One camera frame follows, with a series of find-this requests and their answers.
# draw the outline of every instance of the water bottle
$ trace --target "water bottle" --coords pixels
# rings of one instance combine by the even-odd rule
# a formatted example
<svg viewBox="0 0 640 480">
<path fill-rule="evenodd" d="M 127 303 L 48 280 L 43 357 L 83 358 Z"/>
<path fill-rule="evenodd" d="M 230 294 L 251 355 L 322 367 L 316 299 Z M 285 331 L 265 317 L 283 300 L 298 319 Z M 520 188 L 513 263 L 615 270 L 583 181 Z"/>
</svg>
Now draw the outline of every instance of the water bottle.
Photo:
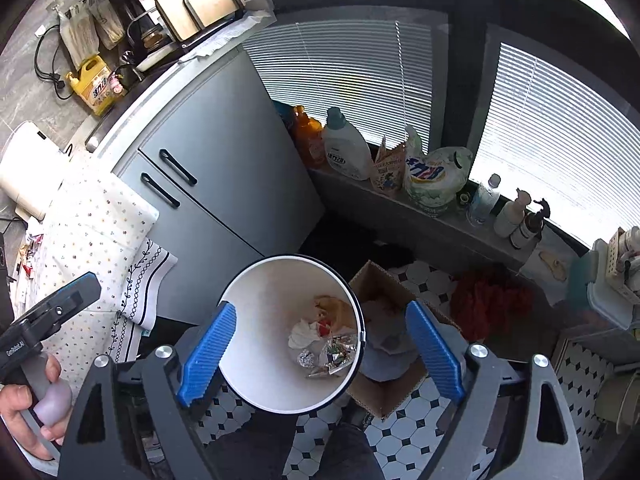
<svg viewBox="0 0 640 480">
<path fill-rule="evenodd" d="M 471 225 L 481 226 L 489 218 L 491 209 L 500 198 L 498 186 L 500 186 L 500 175 L 497 173 L 492 174 L 487 183 L 481 182 L 478 185 L 474 199 L 466 210 L 466 219 Z"/>
</svg>

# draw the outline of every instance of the black cabinet handle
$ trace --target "black cabinet handle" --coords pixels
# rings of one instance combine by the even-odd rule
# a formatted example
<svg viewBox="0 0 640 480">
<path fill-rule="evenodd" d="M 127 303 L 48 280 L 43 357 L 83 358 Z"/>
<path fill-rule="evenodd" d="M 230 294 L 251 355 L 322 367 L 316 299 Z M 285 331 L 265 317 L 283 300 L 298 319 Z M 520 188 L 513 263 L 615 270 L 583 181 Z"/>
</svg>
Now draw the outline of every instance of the black cabinet handle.
<svg viewBox="0 0 640 480">
<path fill-rule="evenodd" d="M 169 153 L 166 149 L 162 148 L 160 150 L 160 158 L 165 162 L 172 164 L 180 173 L 184 175 L 185 180 L 189 183 L 190 186 L 195 186 L 198 183 L 198 180 L 187 170 L 184 169 L 184 166 L 180 164 L 177 160 L 175 160 L 174 156 Z"/>
<path fill-rule="evenodd" d="M 160 185 L 148 175 L 148 173 L 140 173 L 140 180 L 148 186 L 151 186 L 159 194 L 164 196 L 171 204 L 171 207 L 175 209 L 178 209 L 180 207 L 180 202 L 178 202 L 174 197 L 172 197 L 164 189 L 162 189 Z"/>
</svg>

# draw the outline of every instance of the cabinet door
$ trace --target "cabinet door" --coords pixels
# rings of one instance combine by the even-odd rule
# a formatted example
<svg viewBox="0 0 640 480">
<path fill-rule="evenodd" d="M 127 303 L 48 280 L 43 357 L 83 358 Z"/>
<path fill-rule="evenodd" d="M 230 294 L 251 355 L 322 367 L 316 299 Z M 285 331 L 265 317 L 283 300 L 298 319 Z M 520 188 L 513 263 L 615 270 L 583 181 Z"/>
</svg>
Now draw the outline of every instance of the cabinet door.
<svg viewBox="0 0 640 480">
<path fill-rule="evenodd" d="M 219 63 L 150 124 L 140 150 L 258 252 L 295 252 L 322 215 L 318 194 L 247 54 Z"/>
<path fill-rule="evenodd" d="M 142 174 L 151 182 L 144 182 Z M 160 212 L 149 238 L 178 258 L 158 291 L 158 316 L 200 324 L 231 279 L 260 254 L 137 153 L 119 177 Z M 156 184 L 162 191 L 153 188 Z"/>
</svg>

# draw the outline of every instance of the detergent bag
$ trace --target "detergent bag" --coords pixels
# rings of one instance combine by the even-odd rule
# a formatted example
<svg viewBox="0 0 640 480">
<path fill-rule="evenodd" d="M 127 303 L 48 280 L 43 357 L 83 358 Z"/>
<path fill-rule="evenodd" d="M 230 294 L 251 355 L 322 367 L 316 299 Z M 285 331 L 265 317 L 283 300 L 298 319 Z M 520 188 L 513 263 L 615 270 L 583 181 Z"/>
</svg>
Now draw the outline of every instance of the detergent bag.
<svg viewBox="0 0 640 480">
<path fill-rule="evenodd" d="M 429 216 L 439 216 L 465 185 L 473 154 L 468 148 L 449 146 L 425 155 L 415 129 L 407 126 L 406 132 L 404 188 Z"/>
</svg>

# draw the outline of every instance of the white detergent bottle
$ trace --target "white detergent bottle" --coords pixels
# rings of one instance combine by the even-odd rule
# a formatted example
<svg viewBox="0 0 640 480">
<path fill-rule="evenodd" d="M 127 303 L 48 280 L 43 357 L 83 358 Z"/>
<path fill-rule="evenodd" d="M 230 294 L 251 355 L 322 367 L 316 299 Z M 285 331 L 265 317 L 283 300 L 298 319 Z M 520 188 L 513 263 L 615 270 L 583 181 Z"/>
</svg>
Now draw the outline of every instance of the white detergent bottle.
<svg viewBox="0 0 640 480">
<path fill-rule="evenodd" d="M 507 202 L 498 213 L 494 222 L 494 231 L 500 238 L 508 238 L 520 222 L 524 220 L 524 211 L 531 203 L 531 195 L 521 189 L 516 189 L 518 197 L 516 200 Z"/>
<path fill-rule="evenodd" d="M 326 111 L 326 126 L 322 130 L 326 160 L 339 173 L 367 180 L 373 162 L 369 145 L 362 134 L 353 126 L 338 107 Z"/>
</svg>

